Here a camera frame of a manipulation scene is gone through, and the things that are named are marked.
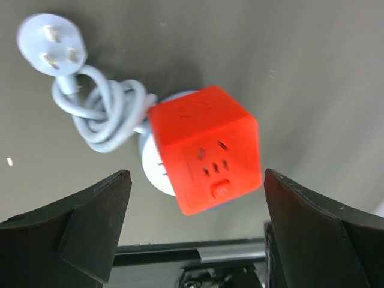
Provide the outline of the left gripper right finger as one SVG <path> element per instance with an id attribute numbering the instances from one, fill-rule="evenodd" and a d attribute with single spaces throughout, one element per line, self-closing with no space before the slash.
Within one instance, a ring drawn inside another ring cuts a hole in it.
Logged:
<path id="1" fill-rule="evenodd" d="M 265 171 L 267 287 L 383 287 L 383 217 Z"/>

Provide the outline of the orange red cube socket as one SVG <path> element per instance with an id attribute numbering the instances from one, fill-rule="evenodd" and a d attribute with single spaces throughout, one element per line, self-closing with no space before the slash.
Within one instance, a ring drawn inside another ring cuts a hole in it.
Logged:
<path id="1" fill-rule="evenodd" d="M 184 215 L 211 209 L 261 186 L 257 120 L 219 86 L 160 103 L 150 108 L 148 116 Z"/>

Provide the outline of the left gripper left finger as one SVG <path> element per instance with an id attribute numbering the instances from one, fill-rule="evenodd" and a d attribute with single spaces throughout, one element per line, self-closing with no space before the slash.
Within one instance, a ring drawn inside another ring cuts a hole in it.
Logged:
<path id="1" fill-rule="evenodd" d="M 1 287 L 103 287 L 131 186 L 129 171 L 120 170 L 1 222 Z"/>

